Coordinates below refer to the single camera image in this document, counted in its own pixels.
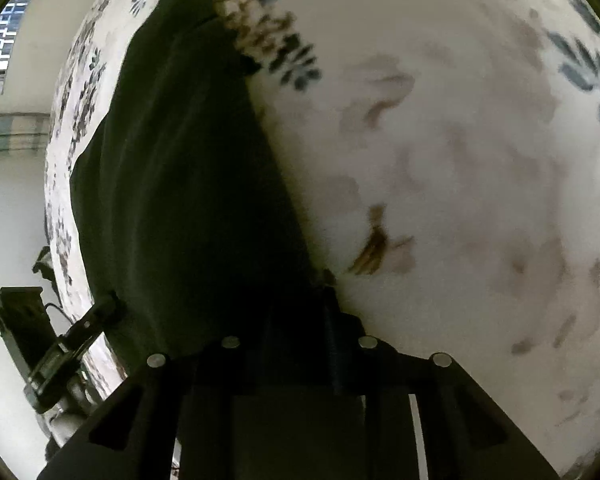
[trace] bed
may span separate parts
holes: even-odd
[[[238,79],[212,76],[209,27]],[[250,286],[328,269],[368,333],[452,354],[565,478],[600,450],[600,20],[586,0],[97,0],[51,130],[62,306],[80,317],[112,269],[154,306],[132,321],[142,338],[107,333],[87,355],[104,396],[143,355],[248,319]],[[178,298],[164,321],[155,305]]]

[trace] metal screw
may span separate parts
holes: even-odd
[[[372,350],[378,346],[378,339],[370,335],[363,335],[362,337],[358,338],[358,344],[360,345],[360,348]]]
[[[433,354],[433,362],[441,368],[447,368],[451,366],[453,361],[454,360],[451,358],[451,356],[449,354],[445,354],[444,352]]]
[[[235,335],[228,335],[224,339],[222,339],[222,348],[227,348],[228,350],[234,350],[240,346],[240,339]]]
[[[166,362],[167,358],[163,354],[150,355],[146,360],[146,363],[150,368],[160,368],[161,366],[164,366]]]

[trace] fabric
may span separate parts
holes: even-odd
[[[46,114],[0,115],[0,152],[43,150],[49,136]]]
[[[113,291],[126,307],[106,335],[127,370],[243,333],[251,304],[310,286],[304,240],[211,0],[160,0],[136,32],[71,196],[91,293]]]

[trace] black mount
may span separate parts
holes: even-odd
[[[406,356],[365,336],[357,317],[340,312],[329,287],[291,303],[271,301],[256,328],[212,343],[197,356],[152,356],[88,418],[39,480],[166,480],[176,436],[181,480],[268,479],[235,464],[244,446],[238,442],[237,401],[265,399],[273,410],[280,396],[294,399],[298,410],[317,398],[332,402],[330,412],[340,403],[356,406],[362,436],[362,446],[351,448],[357,451],[350,462],[362,464],[356,478],[558,478],[447,354]],[[289,463],[283,478],[300,478],[295,469]]]

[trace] cable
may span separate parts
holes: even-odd
[[[51,303],[51,302],[47,303],[47,304],[45,305],[45,311],[46,311],[46,310],[47,310],[47,309],[48,309],[50,306],[52,306],[52,307],[53,307],[54,309],[56,309],[56,310],[57,310],[57,311],[58,311],[60,314],[62,314],[62,315],[64,316],[64,318],[65,318],[65,319],[66,319],[66,320],[67,320],[69,323],[71,323],[71,324],[74,324],[74,321],[73,321],[73,320],[72,320],[72,319],[71,319],[69,316],[67,316],[66,312],[65,312],[65,311],[64,311],[62,308],[60,308],[59,306],[57,306],[55,303]]]

